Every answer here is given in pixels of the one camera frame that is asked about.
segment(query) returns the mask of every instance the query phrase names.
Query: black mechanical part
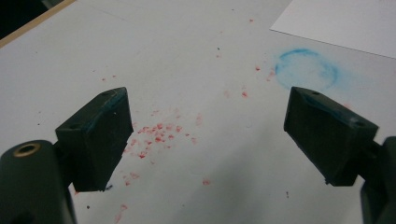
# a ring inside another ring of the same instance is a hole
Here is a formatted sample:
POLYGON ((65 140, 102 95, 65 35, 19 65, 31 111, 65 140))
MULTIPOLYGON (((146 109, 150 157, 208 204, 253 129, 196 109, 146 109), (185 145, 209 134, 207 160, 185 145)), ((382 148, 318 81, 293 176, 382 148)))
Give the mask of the black mechanical part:
POLYGON ((56 144, 8 150, 0 160, 0 223, 77 223, 68 186, 105 190, 133 131, 127 90, 117 88, 57 128, 56 144))
POLYGON ((56 129, 77 191, 105 190, 133 131, 125 88, 105 91, 56 129))
POLYGON ((293 87, 284 130, 333 186, 365 179, 365 224, 396 223, 396 137, 374 142, 378 127, 316 91, 293 87))
POLYGON ((76 223, 52 143, 26 142, 3 154, 0 223, 76 223))

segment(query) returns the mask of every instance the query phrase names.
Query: screw hole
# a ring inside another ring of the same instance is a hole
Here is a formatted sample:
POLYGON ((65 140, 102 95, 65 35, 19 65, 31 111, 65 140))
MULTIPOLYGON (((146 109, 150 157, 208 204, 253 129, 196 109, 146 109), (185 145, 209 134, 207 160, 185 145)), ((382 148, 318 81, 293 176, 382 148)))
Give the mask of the screw hole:
POLYGON ((26 157, 34 154, 40 149, 40 144, 38 143, 32 143, 32 144, 27 144, 21 147, 18 147, 14 151, 14 156, 15 157, 26 157))

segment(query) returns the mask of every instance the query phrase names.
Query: blue ring stain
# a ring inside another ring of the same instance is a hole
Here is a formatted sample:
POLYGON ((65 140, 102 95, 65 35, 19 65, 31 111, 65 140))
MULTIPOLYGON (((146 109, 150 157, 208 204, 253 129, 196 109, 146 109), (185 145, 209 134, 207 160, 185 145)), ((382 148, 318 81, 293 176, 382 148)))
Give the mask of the blue ring stain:
POLYGON ((288 90, 297 86, 318 91, 325 91, 334 85, 340 73, 336 66, 310 49, 283 53, 275 72, 276 80, 288 90))

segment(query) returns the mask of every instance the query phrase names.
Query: white table surface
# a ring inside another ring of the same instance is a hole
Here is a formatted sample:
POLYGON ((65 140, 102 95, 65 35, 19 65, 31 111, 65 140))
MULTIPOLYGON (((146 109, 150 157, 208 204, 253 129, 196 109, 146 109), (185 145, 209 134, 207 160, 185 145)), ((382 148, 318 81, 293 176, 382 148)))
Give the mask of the white table surface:
POLYGON ((289 3, 73 3, 0 49, 0 152, 56 142, 91 98, 124 86, 135 132, 110 190, 70 188, 79 223, 362 223, 362 180, 326 186, 283 132, 289 86, 350 107, 382 144, 396 134, 396 61, 270 31, 289 3), (157 124, 164 142, 139 132, 157 124))

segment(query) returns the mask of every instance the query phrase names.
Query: white paper sheet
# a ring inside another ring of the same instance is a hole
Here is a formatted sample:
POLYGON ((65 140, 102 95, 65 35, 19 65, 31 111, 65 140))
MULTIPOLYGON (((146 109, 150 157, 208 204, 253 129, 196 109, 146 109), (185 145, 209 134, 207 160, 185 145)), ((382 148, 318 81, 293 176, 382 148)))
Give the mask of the white paper sheet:
POLYGON ((396 1, 294 0, 271 30, 396 58, 396 1))

